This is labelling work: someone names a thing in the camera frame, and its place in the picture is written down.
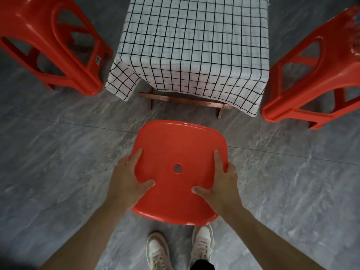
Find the person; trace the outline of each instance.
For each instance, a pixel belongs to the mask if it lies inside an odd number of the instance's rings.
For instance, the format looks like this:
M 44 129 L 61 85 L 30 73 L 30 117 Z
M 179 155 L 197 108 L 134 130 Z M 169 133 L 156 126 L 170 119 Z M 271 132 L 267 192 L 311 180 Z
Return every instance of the person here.
M 134 206 L 145 192 L 155 185 L 153 180 L 143 184 L 135 177 L 135 166 L 142 150 L 126 156 L 115 166 L 104 203 L 78 232 L 61 246 L 39 270 L 93 270 L 104 251 L 112 232 L 127 209 Z M 324 269 L 275 232 L 256 220 L 243 207 L 237 186 L 236 168 L 228 164 L 227 172 L 219 153 L 214 151 L 215 174 L 211 189 L 199 186 L 192 192 L 203 197 L 211 208 L 241 238 L 264 270 Z M 214 236 L 210 225 L 195 227 L 189 269 L 214 270 L 210 258 Z M 151 270 L 173 270 L 169 248 L 164 237 L 152 233 L 146 244 L 146 257 Z

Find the pant leg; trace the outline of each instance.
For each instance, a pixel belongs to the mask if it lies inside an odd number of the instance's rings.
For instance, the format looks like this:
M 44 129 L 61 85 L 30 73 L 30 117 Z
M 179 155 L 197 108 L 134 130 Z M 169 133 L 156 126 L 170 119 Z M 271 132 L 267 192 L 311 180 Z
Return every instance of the pant leg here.
M 210 262 L 199 259 L 192 265 L 190 270 L 215 270 L 215 267 Z

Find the checkered tablecloth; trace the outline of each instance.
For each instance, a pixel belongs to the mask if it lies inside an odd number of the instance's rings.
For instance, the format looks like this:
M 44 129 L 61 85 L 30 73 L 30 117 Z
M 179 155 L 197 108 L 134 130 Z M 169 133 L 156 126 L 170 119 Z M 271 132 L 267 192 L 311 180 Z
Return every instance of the checkered tablecloth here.
M 131 0 L 105 87 L 128 100 L 140 78 L 258 113 L 269 78 L 268 0 Z

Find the label on stool leg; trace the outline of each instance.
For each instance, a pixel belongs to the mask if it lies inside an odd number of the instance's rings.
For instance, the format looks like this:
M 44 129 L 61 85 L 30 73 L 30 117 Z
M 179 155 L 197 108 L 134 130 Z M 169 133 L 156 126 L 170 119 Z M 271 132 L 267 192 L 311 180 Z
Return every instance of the label on stool leg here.
M 99 56 L 96 56 L 96 58 L 95 58 L 95 62 L 96 62 L 96 64 L 97 64 L 97 65 L 99 65 L 100 60 L 101 60 L 101 58 L 100 58 Z

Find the floor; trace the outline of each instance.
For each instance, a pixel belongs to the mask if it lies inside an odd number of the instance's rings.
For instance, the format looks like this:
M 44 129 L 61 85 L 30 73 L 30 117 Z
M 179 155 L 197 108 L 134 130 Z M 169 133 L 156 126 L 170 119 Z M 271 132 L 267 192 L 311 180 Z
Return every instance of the floor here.
M 99 34 L 117 48 L 129 0 L 75 0 Z M 270 62 L 359 0 L 270 0 Z M 360 269 L 360 110 L 310 131 L 296 120 L 267 123 L 238 110 L 220 120 L 206 107 L 123 102 L 108 91 L 83 97 L 50 91 L 0 52 L 0 264 L 41 265 L 105 198 L 117 160 L 154 119 L 221 132 L 237 166 L 246 208 L 326 269 Z M 146 90 L 142 82 L 136 93 Z M 216 269 L 260 269 L 227 224 L 214 223 Z M 163 232 L 176 269 L 186 269 L 191 227 L 126 213 L 97 269 L 147 269 L 146 236 Z

